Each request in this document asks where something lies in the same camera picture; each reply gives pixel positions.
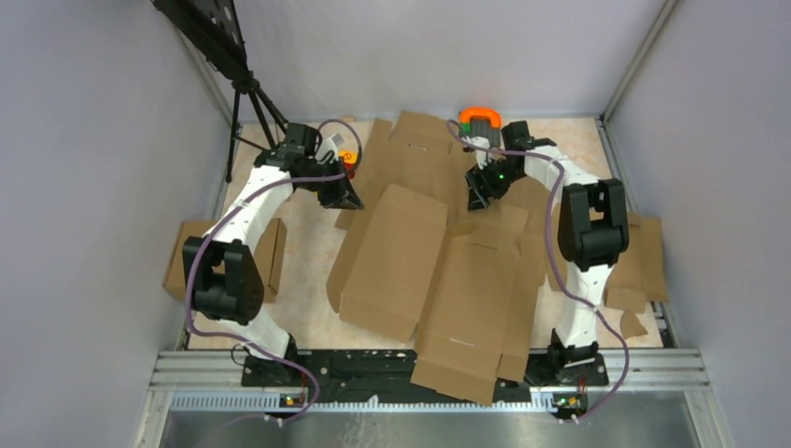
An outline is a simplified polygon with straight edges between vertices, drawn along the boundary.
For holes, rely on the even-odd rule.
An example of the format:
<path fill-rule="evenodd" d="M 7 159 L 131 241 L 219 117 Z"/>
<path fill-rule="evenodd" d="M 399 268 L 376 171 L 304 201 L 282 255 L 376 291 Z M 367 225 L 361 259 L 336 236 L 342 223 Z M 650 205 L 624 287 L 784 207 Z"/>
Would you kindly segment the large cardboard box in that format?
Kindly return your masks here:
<path fill-rule="evenodd" d="M 531 213 L 495 205 L 452 221 L 446 203 L 395 183 L 362 198 L 327 279 L 332 308 L 411 343 L 412 385 L 493 405 L 498 383 L 528 366 L 545 268 Z"/>

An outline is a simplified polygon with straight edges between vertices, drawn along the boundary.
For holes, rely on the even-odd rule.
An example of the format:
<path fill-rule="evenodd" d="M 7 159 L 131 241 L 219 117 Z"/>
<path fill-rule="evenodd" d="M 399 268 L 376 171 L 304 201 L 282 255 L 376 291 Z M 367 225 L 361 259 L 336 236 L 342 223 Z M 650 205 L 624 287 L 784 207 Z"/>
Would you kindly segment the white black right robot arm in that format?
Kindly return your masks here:
<path fill-rule="evenodd" d="M 531 136 L 526 121 L 497 129 L 488 119 L 473 118 L 460 124 L 458 136 L 465 151 L 476 156 L 465 173 L 469 210 L 490 207 L 525 177 L 549 192 L 545 244 L 565 299 L 545 372 L 554 382 L 570 385 L 597 370 L 599 307 L 606 282 L 630 244 L 623 183 L 580 168 L 553 140 Z"/>

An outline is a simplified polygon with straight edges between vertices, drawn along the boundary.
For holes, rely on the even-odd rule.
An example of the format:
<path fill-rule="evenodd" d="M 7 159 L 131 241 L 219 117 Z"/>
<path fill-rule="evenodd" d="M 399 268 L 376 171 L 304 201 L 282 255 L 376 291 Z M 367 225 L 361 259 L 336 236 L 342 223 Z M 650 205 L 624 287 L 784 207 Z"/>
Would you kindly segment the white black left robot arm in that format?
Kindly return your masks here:
<path fill-rule="evenodd" d="M 276 385 L 298 377 L 299 362 L 288 354 L 292 336 L 264 310 L 263 280 L 254 252 L 274 215 L 298 189 L 311 191 L 327 209 L 361 210 L 352 185 L 363 146 L 354 161 L 341 154 L 341 134 L 322 134 L 321 126 L 289 123 L 283 139 L 255 158 L 243 189 L 227 212 L 201 236 L 182 246 L 189 317 L 220 323 L 217 336 L 248 347 L 264 360 L 264 374 Z"/>

